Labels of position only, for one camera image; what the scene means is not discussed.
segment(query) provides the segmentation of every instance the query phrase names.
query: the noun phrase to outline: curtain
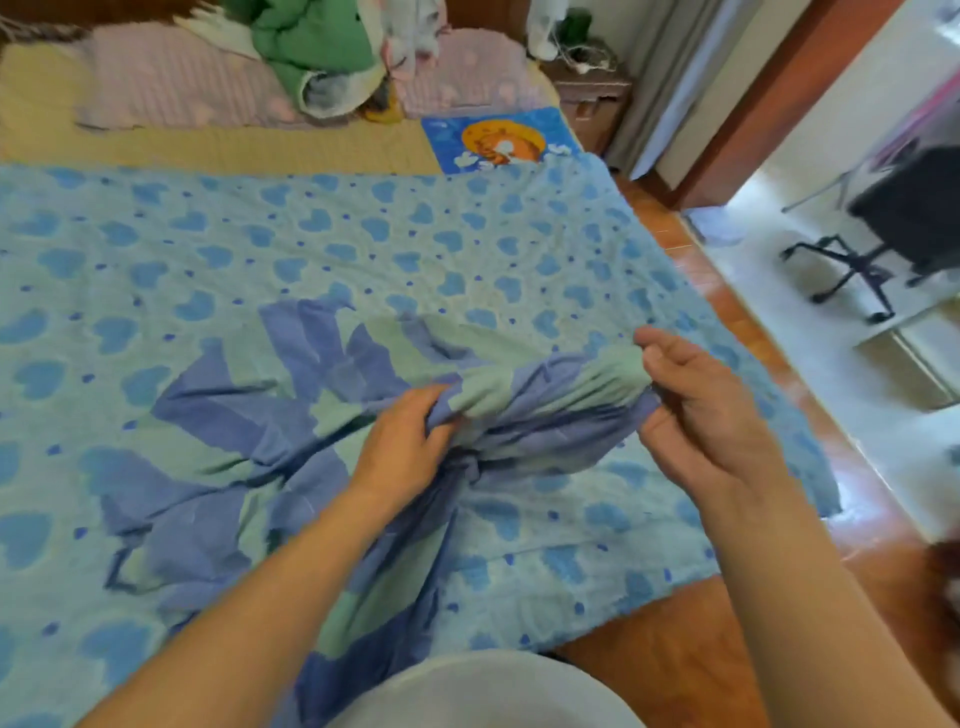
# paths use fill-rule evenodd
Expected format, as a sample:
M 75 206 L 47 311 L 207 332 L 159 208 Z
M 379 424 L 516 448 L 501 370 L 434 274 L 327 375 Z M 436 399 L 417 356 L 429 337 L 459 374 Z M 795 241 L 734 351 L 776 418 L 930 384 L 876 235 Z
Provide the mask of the curtain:
M 610 167 L 642 177 L 663 154 L 713 80 L 760 0 L 648 0 L 627 68 L 635 79 L 606 154 Z

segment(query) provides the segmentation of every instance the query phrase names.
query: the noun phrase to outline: striped fabric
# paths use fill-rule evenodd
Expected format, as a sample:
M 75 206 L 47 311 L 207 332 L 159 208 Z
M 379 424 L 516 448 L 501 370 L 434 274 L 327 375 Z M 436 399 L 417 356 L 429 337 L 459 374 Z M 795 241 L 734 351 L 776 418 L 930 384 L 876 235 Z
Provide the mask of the striped fabric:
M 440 36 L 440 61 L 396 81 L 407 116 L 472 116 L 550 106 L 527 73 L 523 47 L 495 31 L 462 29 Z
M 160 23 L 109 25 L 86 45 L 94 86 L 78 109 L 95 129 L 309 129 L 271 68 Z

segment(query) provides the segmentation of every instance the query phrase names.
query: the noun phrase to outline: wooden cabinet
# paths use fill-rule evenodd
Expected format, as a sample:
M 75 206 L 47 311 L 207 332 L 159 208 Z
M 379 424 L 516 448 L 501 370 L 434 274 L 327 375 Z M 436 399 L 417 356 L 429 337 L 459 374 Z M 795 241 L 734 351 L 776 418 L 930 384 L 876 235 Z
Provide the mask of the wooden cabinet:
M 557 88 L 560 108 L 584 150 L 602 155 L 630 104 L 630 76 L 622 68 L 578 74 L 563 61 L 542 68 Z

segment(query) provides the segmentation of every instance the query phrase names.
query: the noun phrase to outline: green clothing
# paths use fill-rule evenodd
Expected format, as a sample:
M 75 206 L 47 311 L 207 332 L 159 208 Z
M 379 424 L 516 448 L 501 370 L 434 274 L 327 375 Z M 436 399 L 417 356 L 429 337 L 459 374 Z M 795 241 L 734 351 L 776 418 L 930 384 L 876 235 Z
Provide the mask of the green clothing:
M 223 7 L 250 25 L 253 47 L 300 107 L 305 74 L 353 74 L 378 64 L 356 0 L 223 0 Z

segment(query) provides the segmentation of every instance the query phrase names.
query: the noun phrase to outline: forearm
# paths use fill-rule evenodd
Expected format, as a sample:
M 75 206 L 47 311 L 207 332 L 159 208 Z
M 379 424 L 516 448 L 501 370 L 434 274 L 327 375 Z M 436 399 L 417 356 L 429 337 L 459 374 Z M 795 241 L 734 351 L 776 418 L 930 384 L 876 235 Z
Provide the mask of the forearm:
M 262 728 L 392 506 L 348 488 L 204 610 L 81 728 Z
M 703 511 L 773 725 L 955 728 L 800 488 L 760 492 Z

